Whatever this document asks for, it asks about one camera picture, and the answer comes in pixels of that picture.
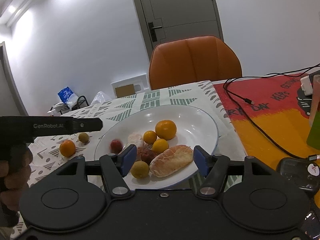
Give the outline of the person's left hand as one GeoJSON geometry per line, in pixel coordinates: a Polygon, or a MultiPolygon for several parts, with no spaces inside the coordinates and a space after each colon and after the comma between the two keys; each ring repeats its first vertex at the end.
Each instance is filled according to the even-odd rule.
{"type": "Polygon", "coordinates": [[[1,190],[1,203],[9,210],[19,211],[19,201],[31,175],[30,164],[33,161],[33,154],[26,148],[20,157],[22,167],[17,172],[11,172],[9,163],[1,160],[1,178],[4,179],[5,189],[1,190]]]}

